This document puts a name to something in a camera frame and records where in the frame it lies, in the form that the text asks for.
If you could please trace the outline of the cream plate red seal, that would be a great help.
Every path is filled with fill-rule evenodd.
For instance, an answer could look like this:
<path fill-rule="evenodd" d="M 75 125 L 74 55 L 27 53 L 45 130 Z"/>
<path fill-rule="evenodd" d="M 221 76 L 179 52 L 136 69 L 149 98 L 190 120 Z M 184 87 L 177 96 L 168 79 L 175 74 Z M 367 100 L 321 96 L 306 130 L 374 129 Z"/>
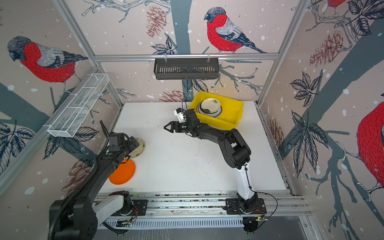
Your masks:
<path fill-rule="evenodd" d="M 130 153 L 130 159 L 140 156 L 146 148 L 146 143 L 142 138 L 136 138 L 136 141 L 139 143 L 139 146 Z"/>

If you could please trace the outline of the orange plate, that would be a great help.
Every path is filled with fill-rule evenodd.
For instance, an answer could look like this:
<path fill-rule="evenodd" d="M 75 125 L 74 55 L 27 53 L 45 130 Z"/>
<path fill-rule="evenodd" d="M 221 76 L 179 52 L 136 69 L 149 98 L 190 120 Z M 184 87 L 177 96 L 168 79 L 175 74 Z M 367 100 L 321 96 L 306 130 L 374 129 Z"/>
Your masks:
<path fill-rule="evenodd" d="M 109 176 L 109 181 L 114 185 L 123 185 L 134 176 L 135 172 L 135 162 L 124 159 L 119 167 Z"/>

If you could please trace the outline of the yellow plastic bin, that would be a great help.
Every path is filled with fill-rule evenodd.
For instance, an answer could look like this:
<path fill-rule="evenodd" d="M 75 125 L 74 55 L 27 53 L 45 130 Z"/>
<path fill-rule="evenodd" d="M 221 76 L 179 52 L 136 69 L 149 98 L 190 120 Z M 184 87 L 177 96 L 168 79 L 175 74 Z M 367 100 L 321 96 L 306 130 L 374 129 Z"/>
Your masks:
<path fill-rule="evenodd" d="M 219 102 L 221 105 L 221 109 L 218 111 L 218 113 L 221 112 L 221 114 L 216 118 L 203 113 L 199 113 L 198 106 L 201 106 L 203 101 L 208 99 L 216 99 L 217 102 Z M 194 109 L 194 111 L 197 113 L 198 119 L 202 123 L 206 123 L 223 130 L 231 130 L 238 126 L 239 121 L 242 118 L 243 107 L 243 102 L 212 93 L 199 92 L 192 101 L 189 109 Z"/>

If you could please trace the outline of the cream plate black flower pattern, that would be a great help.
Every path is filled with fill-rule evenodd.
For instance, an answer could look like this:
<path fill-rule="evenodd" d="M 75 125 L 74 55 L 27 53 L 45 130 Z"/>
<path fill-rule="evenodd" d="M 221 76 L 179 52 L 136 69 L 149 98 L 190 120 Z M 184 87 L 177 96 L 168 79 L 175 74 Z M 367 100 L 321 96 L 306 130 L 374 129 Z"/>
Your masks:
<path fill-rule="evenodd" d="M 221 109 L 221 103 L 215 98 L 209 98 L 201 102 L 201 111 L 207 114 L 214 114 Z"/>

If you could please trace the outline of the white plate thin green rim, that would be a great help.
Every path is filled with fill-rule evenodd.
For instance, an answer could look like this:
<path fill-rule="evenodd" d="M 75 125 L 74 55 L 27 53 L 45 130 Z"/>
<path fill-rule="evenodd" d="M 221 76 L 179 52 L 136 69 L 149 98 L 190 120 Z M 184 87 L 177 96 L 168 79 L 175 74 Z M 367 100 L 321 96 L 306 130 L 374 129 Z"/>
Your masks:
<path fill-rule="evenodd" d="M 212 117 L 212 118 L 218 118 L 222 114 L 222 112 L 223 112 L 223 108 L 220 107 L 220 109 L 218 111 L 214 112 L 214 113 L 211 113 L 211 114 L 210 113 L 206 113 L 206 112 L 203 111 L 203 109 L 201 107 L 201 104 L 202 103 L 199 103 L 198 107 L 197 107 L 197 112 L 199 114 L 203 114 L 203 115 L 206 115 L 206 116 L 209 116 L 209 117 Z"/>

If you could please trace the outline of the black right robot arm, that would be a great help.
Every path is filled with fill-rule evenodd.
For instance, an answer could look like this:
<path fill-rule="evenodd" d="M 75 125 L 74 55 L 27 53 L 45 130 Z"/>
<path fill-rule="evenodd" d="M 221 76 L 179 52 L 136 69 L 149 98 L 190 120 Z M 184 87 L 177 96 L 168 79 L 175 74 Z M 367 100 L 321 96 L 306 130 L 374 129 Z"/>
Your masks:
<path fill-rule="evenodd" d="M 185 133 L 192 138 L 208 140 L 218 144 L 225 162 L 236 170 L 238 186 L 237 198 L 227 199 L 224 210 L 229 215 L 262 214 L 267 210 L 264 200 L 252 189 L 251 177 L 248 174 L 251 160 L 251 149 L 237 129 L 220 130 L 200 122 L 193 109 L 174 111 L 177 121 L 171 121 L 164 126 L 170 133 Z"/>

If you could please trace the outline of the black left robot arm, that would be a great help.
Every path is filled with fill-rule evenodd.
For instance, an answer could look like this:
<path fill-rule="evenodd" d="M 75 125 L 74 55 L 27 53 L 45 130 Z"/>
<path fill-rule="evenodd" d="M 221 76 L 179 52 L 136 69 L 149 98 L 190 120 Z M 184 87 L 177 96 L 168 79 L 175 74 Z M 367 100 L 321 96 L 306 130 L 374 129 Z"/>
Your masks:
<path fill-rule="evenodd" d="M 108 140 L 109 145 L 95 159 L 94 168 L 83 182 L 68 197 L 51 205 L 49 240 L 91 240 L 98 226 L 112 214 L 133 209 L 128 191 L 111 193 L 105 201 L 93 206 L 106 180 L 140 145 L 134 137 L 124 133 L 111 132 Z"/>

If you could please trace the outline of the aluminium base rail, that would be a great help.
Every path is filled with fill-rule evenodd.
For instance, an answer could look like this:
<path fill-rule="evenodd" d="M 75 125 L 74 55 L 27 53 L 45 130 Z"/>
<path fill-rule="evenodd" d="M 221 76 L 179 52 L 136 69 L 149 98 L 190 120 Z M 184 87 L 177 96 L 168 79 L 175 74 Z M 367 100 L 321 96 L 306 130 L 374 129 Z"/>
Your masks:
<path fill-rule="evenodd" d="M 131 195 L 132 210 L 113 213 L 99 229 L 149 230 L 182 228 L 259 227 L 273 217 L 311 216 L 302 197 L 285 193 L 259 193 L 260 203 L 245 213 L 234 193 Z"/>

